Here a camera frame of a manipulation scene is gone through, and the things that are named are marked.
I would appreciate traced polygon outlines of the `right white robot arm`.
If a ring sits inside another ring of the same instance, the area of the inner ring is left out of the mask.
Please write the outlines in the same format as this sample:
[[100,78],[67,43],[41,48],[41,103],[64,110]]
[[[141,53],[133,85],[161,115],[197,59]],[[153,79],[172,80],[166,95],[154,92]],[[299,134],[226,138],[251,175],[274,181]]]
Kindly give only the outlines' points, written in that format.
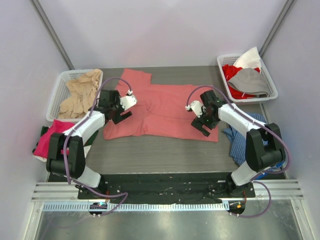
[[228,99],[220,100],[213,90],[202,93],[200,100],[188,100],[185,109],[195,114],[191,125],[205,137],[220,121],[244,137],[245,161],[228,174],[225,181],[225,191],[230,197],[242,195],[252,180],[270,173],[285,161],[285,146],[278,125],[254,119]]

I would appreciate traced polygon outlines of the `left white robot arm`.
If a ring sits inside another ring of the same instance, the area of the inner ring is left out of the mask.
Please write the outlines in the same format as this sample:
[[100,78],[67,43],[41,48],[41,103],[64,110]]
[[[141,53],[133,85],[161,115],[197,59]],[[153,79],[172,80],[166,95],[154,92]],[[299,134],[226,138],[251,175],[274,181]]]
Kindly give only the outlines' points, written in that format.
[[84,146],[93,134],[108,121],[118,124],[129,118],[131,107],[138,103],[132,90],[121,96],[117,90],[103,90],[93,107],[73,127],[62,133],[53,133],[49,139],[46,170],[66,177],[78,186],[89,189],[93,198],[100,200],[107,193],[104,177],[86,165]]

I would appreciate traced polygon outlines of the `salmon pink t shirt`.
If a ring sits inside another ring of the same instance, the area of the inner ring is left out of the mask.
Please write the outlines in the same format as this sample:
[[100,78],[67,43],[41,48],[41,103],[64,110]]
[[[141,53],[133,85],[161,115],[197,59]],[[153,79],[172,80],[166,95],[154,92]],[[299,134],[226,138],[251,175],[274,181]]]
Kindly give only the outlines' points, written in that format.
[[195,114],[186,111],[186,102],[199,100],[205,88],[195,85],[152,84],[152,74],[126,68],[122,81],[116,86],[121,95],[131,86],[137,104],[130,108],[132,115],[118,124],[108,122],[103,130],[103,138],[112,140],[128,136],[153,135],[199,140],[217,143],[219,129],[210,131],[208,137],[194,128],[191,123]]

